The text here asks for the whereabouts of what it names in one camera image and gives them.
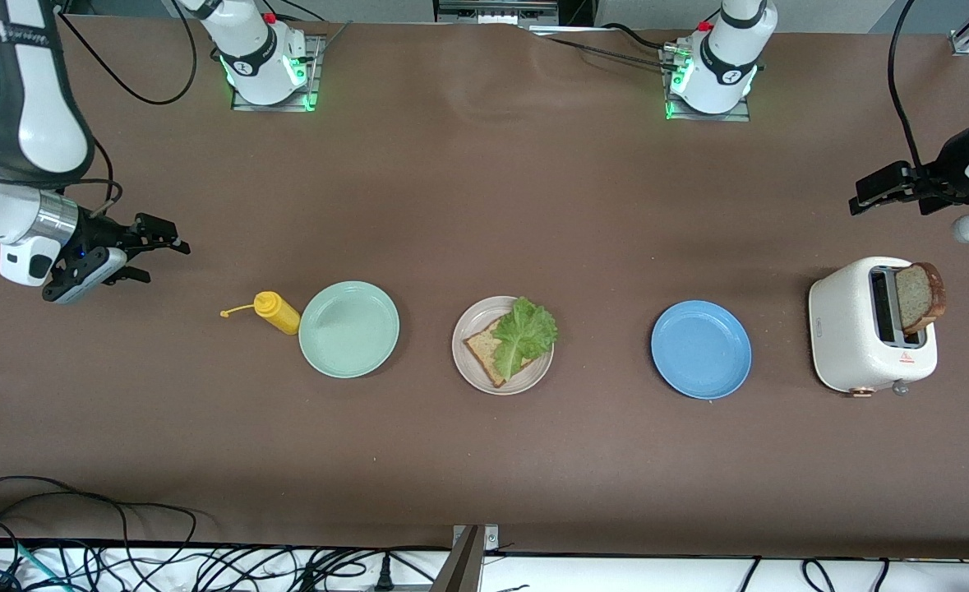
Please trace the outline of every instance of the yellow squeeze bottle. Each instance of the yellow squeeze bottle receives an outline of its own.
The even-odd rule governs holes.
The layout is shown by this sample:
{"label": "yellow squeeze bottle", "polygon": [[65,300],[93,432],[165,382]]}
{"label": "yellow squeeze bottle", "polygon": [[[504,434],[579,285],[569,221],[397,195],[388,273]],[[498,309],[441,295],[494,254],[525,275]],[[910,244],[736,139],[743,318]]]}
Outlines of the yellow squeeze bottle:
{"label": "yellow squeeze bottle", "polygon": [[298,333],[298,325],[301,323],[301,315],[298,311],[288,304],[279,294],[275,292],[259,292],[254,297],[253,304],[245,304],[242,307],[230,308],[228,311],[221,311],[221,316],[228,318],[229,313],[242,311],[244,308],[254,308],[258,316],[266,319],[276,329],[288,335]]}

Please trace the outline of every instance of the white plate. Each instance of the white plate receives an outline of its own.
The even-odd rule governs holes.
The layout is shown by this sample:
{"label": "white plate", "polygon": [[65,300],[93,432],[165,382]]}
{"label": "white plate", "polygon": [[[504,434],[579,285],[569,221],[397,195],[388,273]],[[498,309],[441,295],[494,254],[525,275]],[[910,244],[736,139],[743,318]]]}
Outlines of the white plate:
{"label": "white plate", "polygon": [[481,363],[473,357],[473,352],[469,351],[465,341],[487,329],[495,319],[514,310],[515,300],[517,298],[513,296],[492,296],[466,308],[459,322],[455,323],[455,333],[451,335],[451,357],[455,359],[455,367],[459,369],[459,374],[478,391],[489,395],[523,393],[542,380],[549,370],[549,364],[553,361],[553,349],[551,349],[507,380],[500,389],[496,389],[491,383],[491,378],[488,378],[487,373],[484,372],[484,368],[481,368]]}

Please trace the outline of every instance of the gray floor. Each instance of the gray floor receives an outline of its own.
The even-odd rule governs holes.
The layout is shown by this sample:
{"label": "gray floor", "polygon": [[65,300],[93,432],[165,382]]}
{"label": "gray floor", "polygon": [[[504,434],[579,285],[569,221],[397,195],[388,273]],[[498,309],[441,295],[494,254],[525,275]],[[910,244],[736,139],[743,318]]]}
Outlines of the gray floor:
{"label": "gray floor", "polygon": [[[897,0],[872,27],[871,33],[893,33],[906,0]],[[969,19],[969,0],[919,0],[908,12],[904,33],[942,33],[958,29]]]}

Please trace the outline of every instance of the table surface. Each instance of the table surface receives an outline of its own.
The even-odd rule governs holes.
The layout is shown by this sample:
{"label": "table surface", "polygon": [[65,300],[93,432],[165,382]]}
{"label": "table surface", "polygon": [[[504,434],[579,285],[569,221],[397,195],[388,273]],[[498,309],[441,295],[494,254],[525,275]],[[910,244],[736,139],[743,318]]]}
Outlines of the table surface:
{"label": "table surface", "polygon": [[[187,75],[176,21],[78,26],[142,94]],[[495,522],[511,550],[969,555],[969,247],[949,232],[968,210],[846,206],[907,156],[888,37],[774,36],[735,124],[667,121],[649,68],[503,25],[353,24],[318,111],[233,113],[196,36],[196,83],[165,108],[64,37],[127,188],[113,217],[171,219],[192,254],[143,255],[152,284],[69,308],[0,278],[0,475],[191,506],[211,516],[201,540],[436,544]],[[574,37],[647,57],[619,33]],[[969,125],[969,59],[907,37],[898,60],[934,156]],[[807,289],[870,255],[931,261],[947,285],[941,363],[906,398],[848,400],[812,371]],[[303,308],[341,280],[400,312],[394,355],[364,378],[218,316],[262,289]],[[498,294],[561,329],[547,377],[513,397],[451,360],[455,320]],[[694,298],[750,334],[750,378],[725,400],[675,393],[649,357],[658,314]],[[19,527],[119,536],[113,516],[49,512]],[[178,539],[152,517],[132,536]]]}

